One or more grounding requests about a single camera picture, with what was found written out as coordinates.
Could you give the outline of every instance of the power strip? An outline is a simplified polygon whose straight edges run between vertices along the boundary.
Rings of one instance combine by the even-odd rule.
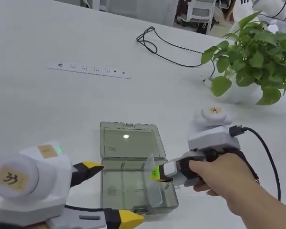
[[[112,68],[93,67],[86,64],[74,62],[54,62],[49,65],[49,69],[62,70],[75,73],[86,73],[93,75],[103,75],[117,78],[130,79],[130,76],[125,72]]]

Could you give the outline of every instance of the wrist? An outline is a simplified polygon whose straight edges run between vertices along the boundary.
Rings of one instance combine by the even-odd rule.
[[[247,205],[252,206],[266,195],[269,194],[255,180],[250,179],[235,187],[226,201],[230,210],[241,216]]]

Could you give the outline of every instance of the table surface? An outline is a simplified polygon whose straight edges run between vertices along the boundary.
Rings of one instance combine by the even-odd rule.
[[[101,121],[155,124],[167,159],[187,151],[194,111],[215,103],[201,81],[213,67],[184,68],[150,54],[135,38],[151,25],[164,39],[201,52],[220,41],[51,0],[1,0],[0,154],[57,139],[74,164],[100,162]],[[200,63],[200,54],[166,45],[152,34],[149,39],[164,56],[183,64]],[[55,61],[119,68],[131,79],[49,70],[48,63]],[[267,142],[286,203],[286,99],[269,107],[225,108],[235,124],[254,128]],[[273,171],[258,139],[246,134],[239,140],[262,186],[276,195]],[[67,203],[99,207],[100,177],[72,188]],[[147,217],[138,228],[245,228],[221,198],[197,194],[190,187],[176,192],[178,209]]]

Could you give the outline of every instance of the hand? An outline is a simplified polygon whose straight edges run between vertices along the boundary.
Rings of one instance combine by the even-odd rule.
[[[213,162],[190,161],[189,167],[204,180],[195,185],[194,190],[222,196],[236,215],[236,196],[248,195],[253,186],[259,186],[246,163],[235,154],[224,154]]]

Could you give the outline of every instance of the transparent plastic box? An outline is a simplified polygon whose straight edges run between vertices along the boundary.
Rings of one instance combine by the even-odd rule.
[[[102,208],[167,214],[178,207],[172,183],[148,179],[167,162],[155,125],[101,122]]]

